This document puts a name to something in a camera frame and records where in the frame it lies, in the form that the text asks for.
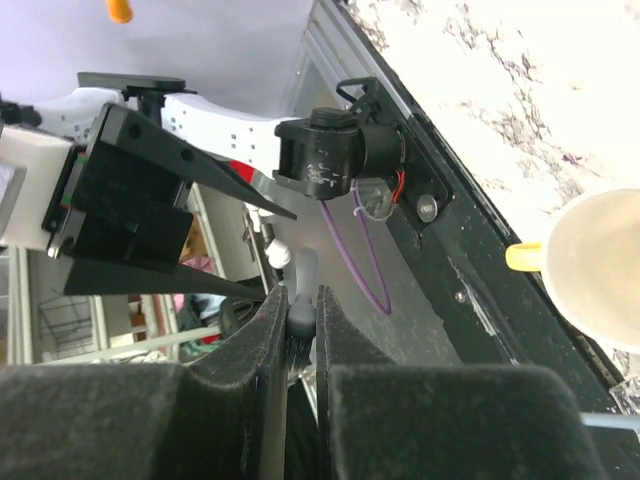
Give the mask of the yellow mug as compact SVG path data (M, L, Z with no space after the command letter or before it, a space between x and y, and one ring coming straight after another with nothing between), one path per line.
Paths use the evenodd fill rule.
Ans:
M639 189L582 194L540 242L506 248L507 266L541 274L558 312L588 337L639 352Z

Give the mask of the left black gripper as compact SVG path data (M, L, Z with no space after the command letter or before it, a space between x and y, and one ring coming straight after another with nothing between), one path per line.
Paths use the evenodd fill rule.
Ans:
M65 255L62 293L207 293L264 300L263 290L177 264L192 224L186 211L192 182L297 218L263 197L215 153L138 112L105 105L88 146L72 147L42 222L49 234L47 254Z

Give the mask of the light blue toothbrush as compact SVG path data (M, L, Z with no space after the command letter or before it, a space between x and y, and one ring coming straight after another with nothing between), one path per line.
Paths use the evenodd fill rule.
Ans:
M635 434L639 434L640 431L638 415L581 412L580 419L588 427L628 430Z

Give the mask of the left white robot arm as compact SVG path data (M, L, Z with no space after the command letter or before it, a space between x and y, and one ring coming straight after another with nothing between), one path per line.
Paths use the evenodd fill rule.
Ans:
M69 95L1 104L1 244L58 260L66 295L257 292L185 265L195 185L260 210L286 210L233 168L306 197L345 195L397 172L401 128L377 121L378 82L348 109L264 118L213 104L178 78L82 72Z

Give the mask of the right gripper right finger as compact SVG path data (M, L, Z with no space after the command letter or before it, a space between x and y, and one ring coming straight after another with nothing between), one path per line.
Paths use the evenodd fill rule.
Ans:
M325 479L602 479L572 392L537 366L394 363L317 297Z

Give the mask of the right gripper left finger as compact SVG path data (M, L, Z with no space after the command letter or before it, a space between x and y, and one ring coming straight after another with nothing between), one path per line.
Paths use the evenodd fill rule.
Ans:
M5 479L280 479L287 367L284 288L191 366L7 367Z

